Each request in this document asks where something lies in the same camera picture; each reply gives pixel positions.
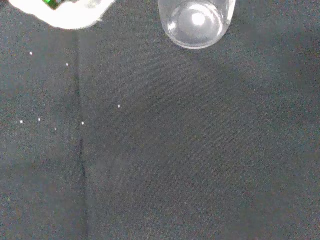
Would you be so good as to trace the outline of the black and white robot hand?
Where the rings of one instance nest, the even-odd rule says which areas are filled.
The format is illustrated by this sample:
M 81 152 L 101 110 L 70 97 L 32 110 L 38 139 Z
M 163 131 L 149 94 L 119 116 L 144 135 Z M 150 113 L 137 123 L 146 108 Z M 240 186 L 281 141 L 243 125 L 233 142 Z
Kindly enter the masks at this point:
M 63 30 L 82 30 L 102 21 L 114 0 L 66 0 L 52 9 L 44 0 L 10 0 L 9 3 L 27 15 Z

